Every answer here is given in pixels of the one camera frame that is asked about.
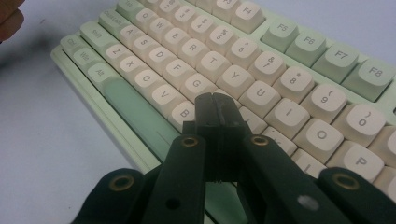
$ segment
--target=human hand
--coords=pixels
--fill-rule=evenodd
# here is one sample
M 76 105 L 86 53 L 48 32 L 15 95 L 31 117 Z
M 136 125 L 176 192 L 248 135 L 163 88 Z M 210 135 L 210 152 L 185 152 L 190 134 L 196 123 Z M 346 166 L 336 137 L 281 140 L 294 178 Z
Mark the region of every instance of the human hand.
M 24 0 L 0 0 L 0 43 L 12 37 L 23 23 L 18 7 Z

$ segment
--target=green keyboard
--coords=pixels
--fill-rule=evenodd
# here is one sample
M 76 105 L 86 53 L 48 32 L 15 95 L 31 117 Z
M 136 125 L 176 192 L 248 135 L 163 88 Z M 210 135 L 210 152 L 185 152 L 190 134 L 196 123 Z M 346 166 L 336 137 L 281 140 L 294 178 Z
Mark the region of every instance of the green keyboard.
M 194 98 L 234 98 L 306 173 L 345 167 L 396 202 L 396 69 L 251 1 L 120 0 L 51 53 L 143 173 Z M 206 186 L 205 223 L 247 223 L 235 187 Z

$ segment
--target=brass screw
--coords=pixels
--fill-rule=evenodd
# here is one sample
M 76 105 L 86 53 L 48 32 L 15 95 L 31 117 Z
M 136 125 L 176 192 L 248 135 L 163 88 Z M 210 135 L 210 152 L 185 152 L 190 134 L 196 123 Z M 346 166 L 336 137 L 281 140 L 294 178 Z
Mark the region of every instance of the brass screw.
M 268 141 L 268 138 L 264 137 L 264 136 L 252 136 L 250 138 L 250 141 L 260 147 L 264 147 L 267 146 L 270 142 Z
M 134 177 L 131 175 L 117 175 L 109 184 L 113 191 L 123 191 L 130 188 L 134 184 Z
M 359 189 L 361 185 L 359 182 L 350 175 L 343 173 L 336 173 L 332 175 L 332 181 L 344 189 L 355 190 Z
M 181 140 L 181 145 L 183 147 L 195 147 L 198 145 L 198 139 L 194 137 L 185 137 L 183 140 Z

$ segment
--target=green spacebar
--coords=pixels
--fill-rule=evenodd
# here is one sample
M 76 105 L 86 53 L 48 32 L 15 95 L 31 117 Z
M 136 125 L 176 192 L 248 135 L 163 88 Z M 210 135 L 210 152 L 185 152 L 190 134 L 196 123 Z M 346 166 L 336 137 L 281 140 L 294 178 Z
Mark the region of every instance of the green spacebar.
M 123 79 L 108 82 L 104 96 L 148 148 L 164 161 L 170 144 L 180 133 Z M 218 223 L 248 223 L 231 184 L 208 183 L 205 208 Z

